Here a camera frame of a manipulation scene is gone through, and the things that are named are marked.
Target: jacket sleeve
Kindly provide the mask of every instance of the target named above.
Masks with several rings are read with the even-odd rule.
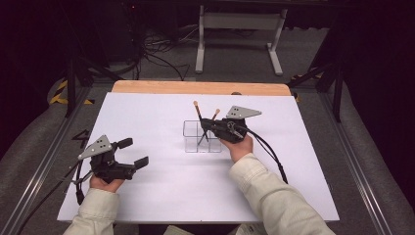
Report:
[[[268,234],[334,234],[301,193],[254,156],[247,154],[230,170]]]
[[[90,188],[65,235],[112,235],[119,195]]]

